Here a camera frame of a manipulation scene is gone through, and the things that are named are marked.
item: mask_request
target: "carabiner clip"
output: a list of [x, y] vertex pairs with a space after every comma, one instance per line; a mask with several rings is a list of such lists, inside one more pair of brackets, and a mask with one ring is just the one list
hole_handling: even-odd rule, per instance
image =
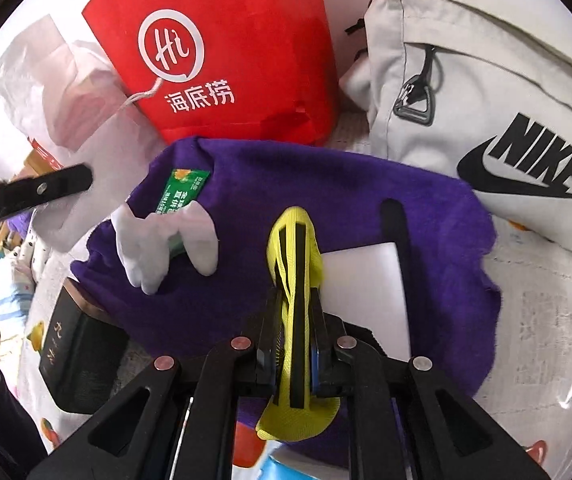
[[[430, 85], [430, 75], [435, 49], [434, 45], [425, 46], [426, 57], [421, 72], [406, 81], [400, 90], [399, 97], [393, 105], [393, 113], [400, 119], [424, 126], [432, 124], [435, 117], [435, 99]], [[416, 110], [410, 107], [422, 99], [426, 99], [426, 110]]]

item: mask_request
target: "white backpack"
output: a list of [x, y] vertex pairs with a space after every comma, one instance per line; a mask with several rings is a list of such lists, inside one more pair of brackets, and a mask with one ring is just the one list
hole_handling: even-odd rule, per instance
[[572, 57], [546, 24], [526, 29], [514, 2], [371, 0], [365, 26], [340, 84], [371, 154], [459, 177], [572, 250]]

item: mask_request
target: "red and white packaging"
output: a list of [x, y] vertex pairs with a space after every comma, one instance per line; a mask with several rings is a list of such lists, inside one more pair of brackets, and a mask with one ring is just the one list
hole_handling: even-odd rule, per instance
[[200, 135], [320, 144], [338, 113], [323, 0], [91, 0], [83, 16], [170, 143]]

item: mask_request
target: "green packet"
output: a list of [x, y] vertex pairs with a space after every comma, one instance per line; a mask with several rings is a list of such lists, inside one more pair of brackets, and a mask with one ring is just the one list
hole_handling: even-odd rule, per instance
[[[155, 212], [160, 215], [173, 213], [188, 205], [199, 196], [209, 176], [210, 171], [173, 170]], [[169, 245], [171, 258], [185, 251], [181, 235], [171, 238]]]

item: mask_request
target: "screw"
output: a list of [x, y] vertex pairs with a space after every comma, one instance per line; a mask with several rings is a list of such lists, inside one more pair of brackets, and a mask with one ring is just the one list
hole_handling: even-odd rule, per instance
[[357, 346], [357, 340], [350, 335], [342, 335], [337, 338], [337, 346], [344, 350], [351, 350]]
[[157, 370], [160, 372], [170, 370], [173, 366], [175, 366], [175, 360], [169, 355], [162, 355], [161, 357], [157, 357], [157, 359], [155, 359], [155, 368], [157, 368]]
[[240, 335], [230, 341], [230, 346], [235, 350], [247, 350], [253, 344], [247, 337]]
[[413, 359], [413, 366], [421, 372], [427, 372], [432, 368], [432, 361], [428, 357], [416, 357]]

